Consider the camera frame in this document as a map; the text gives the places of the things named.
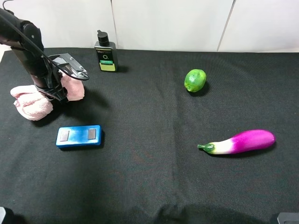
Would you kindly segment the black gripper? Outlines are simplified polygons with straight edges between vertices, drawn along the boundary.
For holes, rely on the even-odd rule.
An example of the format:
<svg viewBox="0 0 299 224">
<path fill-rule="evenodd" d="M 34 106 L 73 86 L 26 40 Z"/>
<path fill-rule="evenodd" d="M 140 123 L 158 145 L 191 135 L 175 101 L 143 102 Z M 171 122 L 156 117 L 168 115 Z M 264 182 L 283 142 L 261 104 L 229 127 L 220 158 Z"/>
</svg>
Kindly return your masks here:
<svg viewBox="0 0 299 224">
<path fill-rule="evenodd" d="M 45 93 L 49 101 L 56 100 L 59 103 L 67 103 L 67 89 L 63 88 L 57 75 L 54 75 L 55 69 L 47 59 L 41 56 L 35 56 L 32 52 L 20 49 L 11 48 L 15 53 L 25 70 L 30 74 L 35 87 Z"/>
</svg>

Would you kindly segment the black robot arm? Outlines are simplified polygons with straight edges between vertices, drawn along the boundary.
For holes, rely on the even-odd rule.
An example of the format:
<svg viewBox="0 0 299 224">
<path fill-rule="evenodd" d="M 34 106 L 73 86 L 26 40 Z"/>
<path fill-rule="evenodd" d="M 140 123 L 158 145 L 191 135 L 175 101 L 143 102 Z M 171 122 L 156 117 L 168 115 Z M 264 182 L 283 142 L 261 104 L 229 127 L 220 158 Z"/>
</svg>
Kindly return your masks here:
<svg viewBox="0 0 299 224">
<path fill-rule="evenodd" d="M 67 90 L 61 84 L 64 70 L 45 55 L 39 28 L 1 9 L 0 43 L 11 48 L 40 93 L 49 100 L 68 102 Z"/>
</svg>

